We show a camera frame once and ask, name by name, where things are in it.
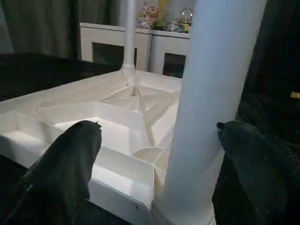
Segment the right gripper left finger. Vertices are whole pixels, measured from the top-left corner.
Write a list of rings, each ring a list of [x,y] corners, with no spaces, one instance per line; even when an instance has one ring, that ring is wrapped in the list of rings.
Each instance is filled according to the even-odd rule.
[[[2,225],[74,225],[89,200],[101,125],[82,120],[59,135],[0,200]]]

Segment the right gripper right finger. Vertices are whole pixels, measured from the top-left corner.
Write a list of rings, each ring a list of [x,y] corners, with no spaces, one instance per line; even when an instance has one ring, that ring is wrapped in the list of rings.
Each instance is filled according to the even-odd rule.
[[[262,225],[300,223],[300,146],[241,121],[217,123],[225,156]]]

